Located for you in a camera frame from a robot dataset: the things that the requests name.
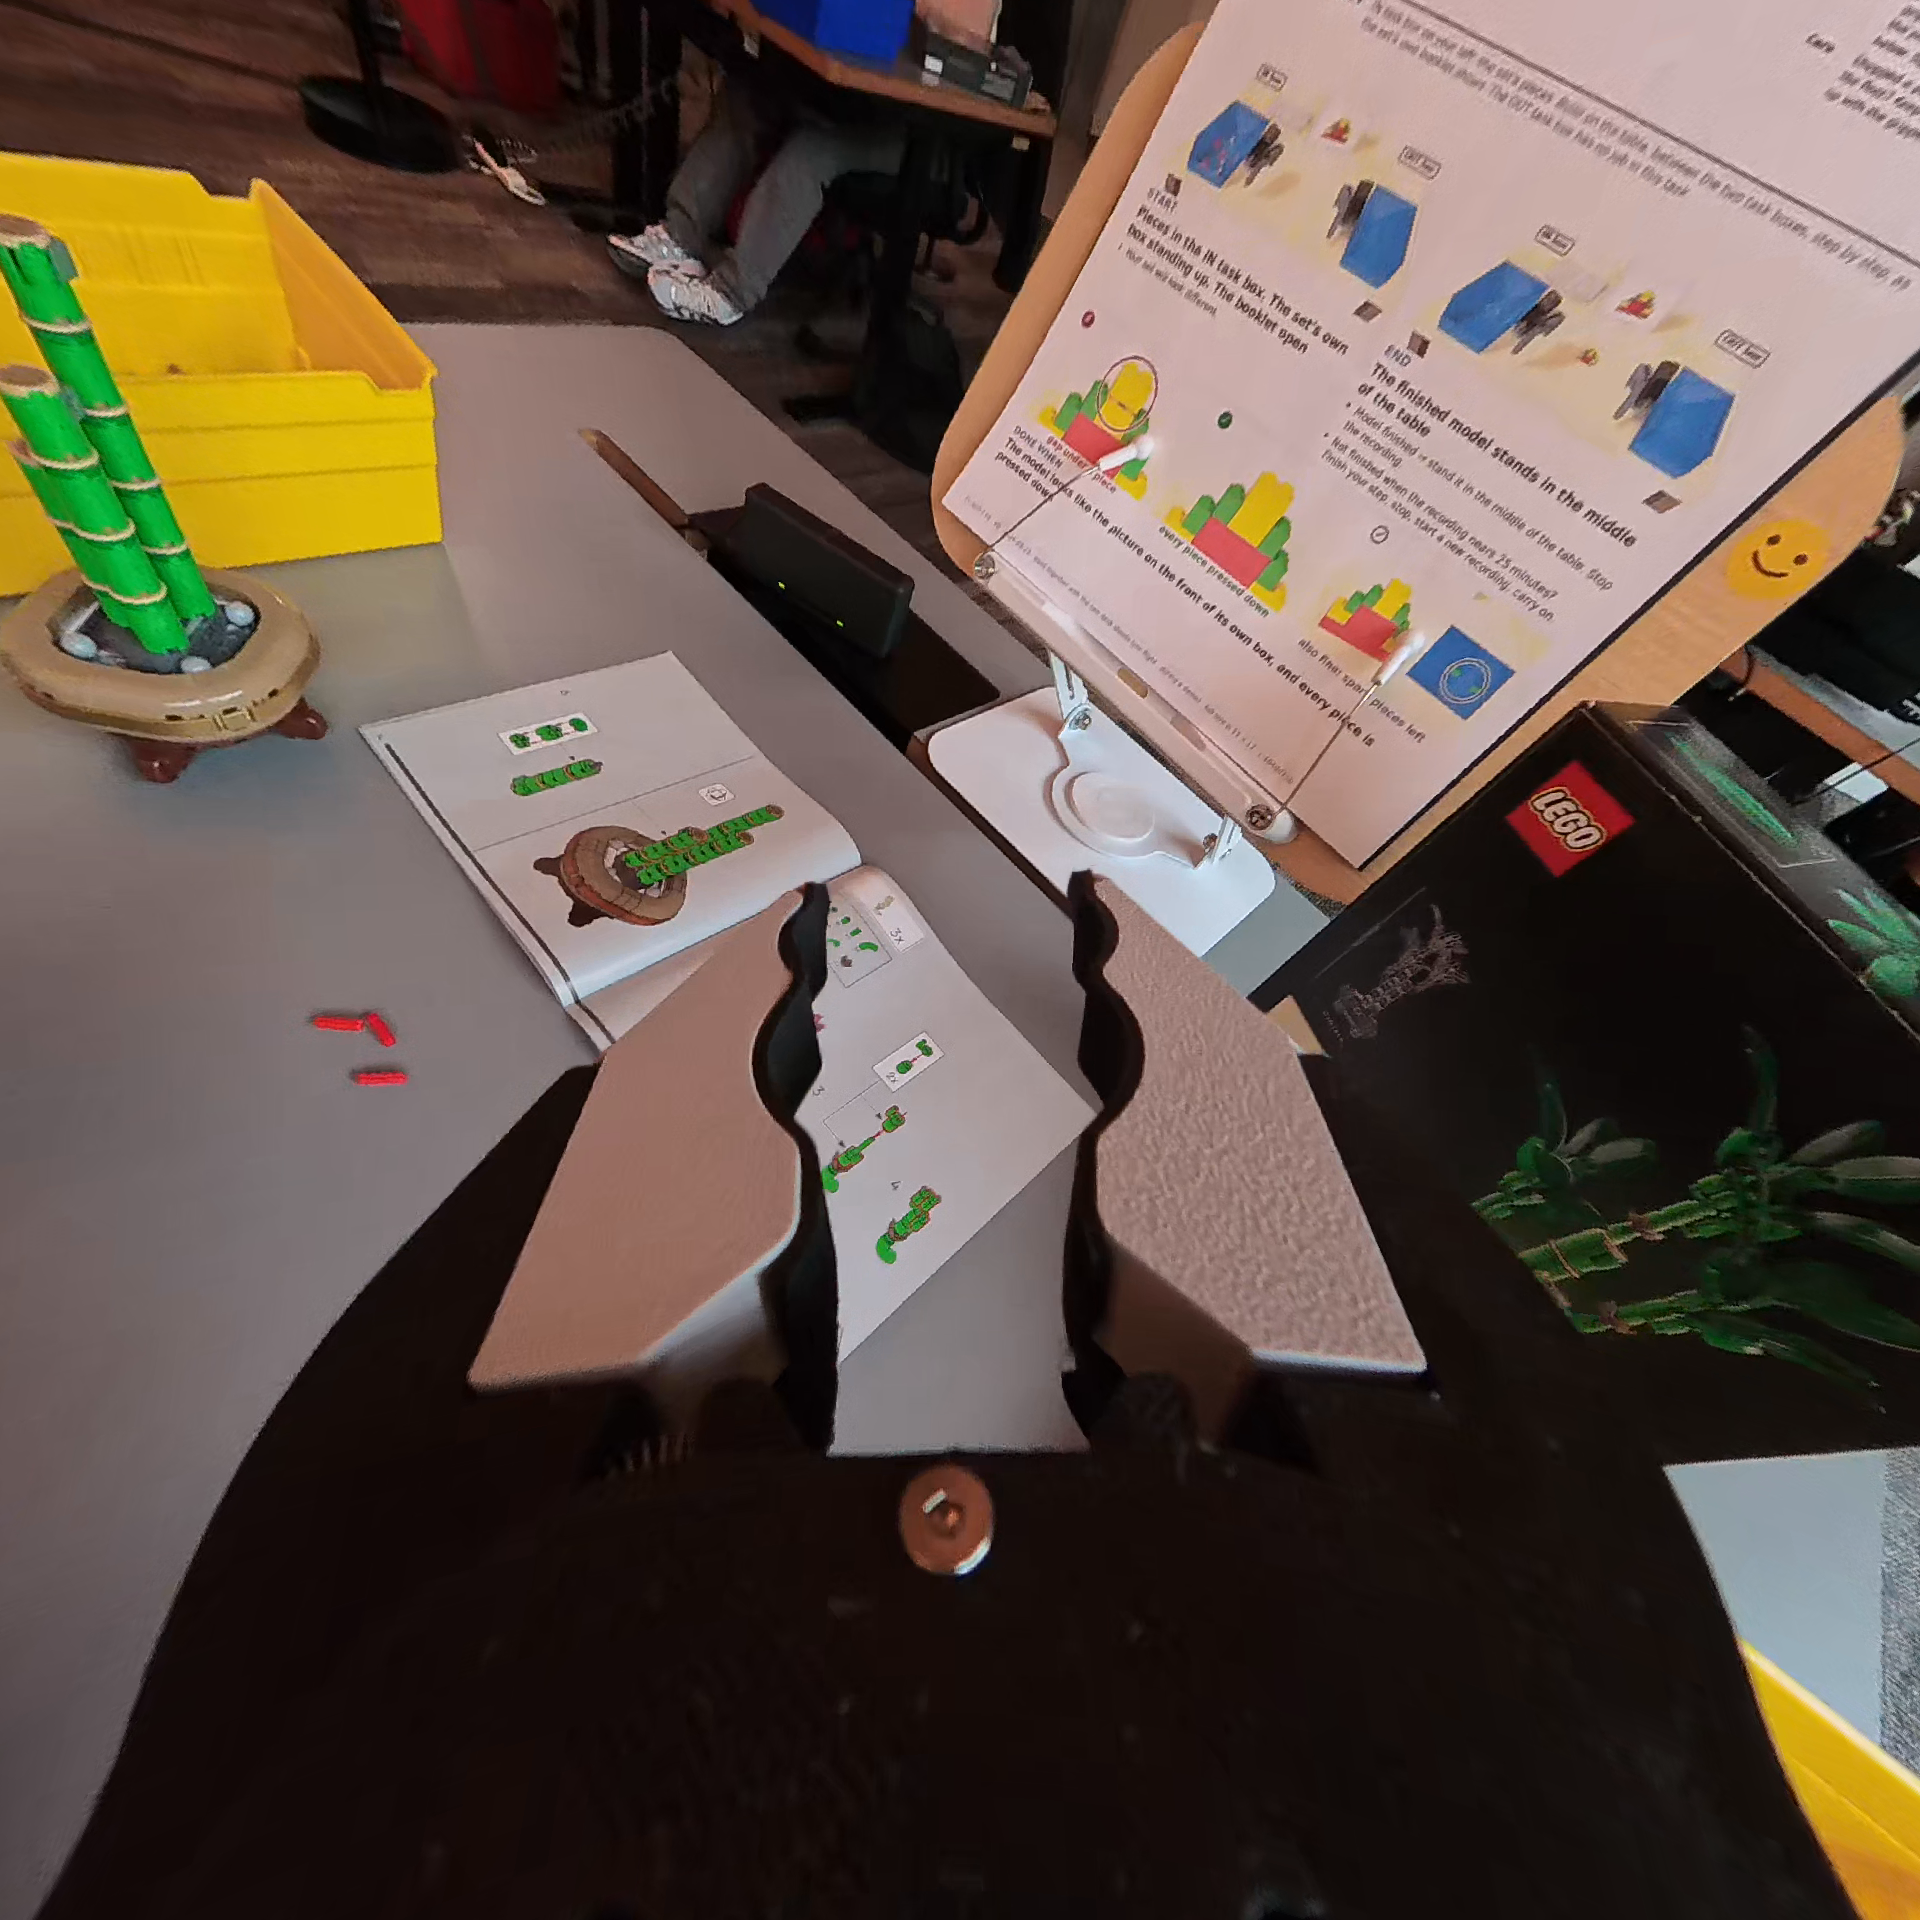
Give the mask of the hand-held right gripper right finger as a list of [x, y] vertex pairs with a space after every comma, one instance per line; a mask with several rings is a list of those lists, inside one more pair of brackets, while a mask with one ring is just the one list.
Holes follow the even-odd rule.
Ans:
[[1076, 1065], [1061, 1387], [1202, 1445], [1286, 1453], [1294, 1377], [1416, 1381], [1421, 1342], [1294, 1041], [1110, 877], [1066, 885]]

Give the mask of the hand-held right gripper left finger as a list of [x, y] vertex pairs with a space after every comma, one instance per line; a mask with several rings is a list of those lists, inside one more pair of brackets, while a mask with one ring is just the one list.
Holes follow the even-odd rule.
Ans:
[[470, 1386], [634, 1387], [669, 1432], [769, 1386], [799, 1440], [837, 1426], [837, 1250], [801, 1105], [822, 1076], [829, 890], [725, 932], [600, 1058]]

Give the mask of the open lego instruction booklet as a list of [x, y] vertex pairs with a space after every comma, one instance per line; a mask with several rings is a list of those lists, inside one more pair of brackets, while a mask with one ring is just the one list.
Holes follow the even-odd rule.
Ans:
[[829, 890], [801, 1105], [857, 1350], [1091, 1107], [670, 654], [361, 729], [598, 1052], [733, 926]]

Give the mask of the black lego set box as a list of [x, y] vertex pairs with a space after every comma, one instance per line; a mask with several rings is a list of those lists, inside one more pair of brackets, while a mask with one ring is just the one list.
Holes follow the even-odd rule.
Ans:
[[1568, 716], [1252, 1000], [1663, 1460], [1916, 1448], [1916, 913], [1688, 716]]

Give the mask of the green bamboo lego model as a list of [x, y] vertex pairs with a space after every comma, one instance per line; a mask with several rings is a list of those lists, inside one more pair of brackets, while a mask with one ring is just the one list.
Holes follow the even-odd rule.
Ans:
[[3, 267], [38, 350], [3, 370], [5, 446], [71, 558], [5, 615], [14, 688], [115, 739], [149, 783], [261, 736], [324, 742], [329, 720], [306, 695], [315, 631], [274, 587], [196, 558], [76, 292], [67, 248], [43, 224], [5, 213]]

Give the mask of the black electronic box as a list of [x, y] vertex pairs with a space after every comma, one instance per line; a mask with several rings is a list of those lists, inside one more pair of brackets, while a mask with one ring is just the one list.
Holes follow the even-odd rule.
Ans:
[[744, 490], [718, 551], [860, 657], [889, 658], [906, 631], [914, 579], [769, 483]]

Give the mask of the yellow smiley sticker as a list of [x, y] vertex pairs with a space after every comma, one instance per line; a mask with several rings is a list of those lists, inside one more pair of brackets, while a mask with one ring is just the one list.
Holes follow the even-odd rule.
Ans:
[[1723, 579], [1738, 597], [1786, 606], [1822, 579], [1833, 550], [1834, 540], [1820, 523], [1771, 517], [1744, 525], [1730, 540]]

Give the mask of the black round stand base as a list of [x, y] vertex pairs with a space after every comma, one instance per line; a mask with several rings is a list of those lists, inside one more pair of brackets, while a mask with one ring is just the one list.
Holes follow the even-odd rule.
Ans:
[[354, 72], [297, 83], [302, 116], [325, 146], [381, 169], [445, 174], [456, 164], [453, 122], [387, 79], [371, 3], [343, 3]]

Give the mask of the wooden background desk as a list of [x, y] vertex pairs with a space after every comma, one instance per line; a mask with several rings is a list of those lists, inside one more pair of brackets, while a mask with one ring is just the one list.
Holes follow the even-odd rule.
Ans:
[[843, 61], [804, 43], [776, 21], [766, 21], [750, 3], [708, 3], [739, 40], [747, 61], [759, 61], [784, 93], [829, 113], [871, 113], [899, 123], [906, 134], [903, 164], [911, 186], [927, 186], [937, 164], [961, 153], [1010, 153], [999, 180], [999, 198], [986, 196], [990, 218], [999, 228], [993, 285], [1015, 292], [1041, 248], [1041, 202], [1058, 134], [1044, 94], [1032, 87], [1029, 107], [1010, 109], [982, 96], [923, 84], [914, 51], [917, 21], [946, 37], [964, 38], [962, 21], [948, 14], [964, 4], [917, 4], [903, 54], [891, 65]]

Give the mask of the small black box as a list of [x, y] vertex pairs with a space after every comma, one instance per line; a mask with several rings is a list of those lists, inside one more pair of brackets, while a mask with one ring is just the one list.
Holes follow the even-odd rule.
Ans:
[[1032, 65], [1010, 43], [973, 43], [917, 21], [914, 51], [923, 84], [961, 89], [999, 107], [1029, 107]]

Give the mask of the blue plastic bin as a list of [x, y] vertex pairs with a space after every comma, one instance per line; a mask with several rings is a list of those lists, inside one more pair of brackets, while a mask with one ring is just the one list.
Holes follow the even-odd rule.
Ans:
[[755, 11], [837, 57], [891, 65], [908, 43], [917, 3], [755, 3]]

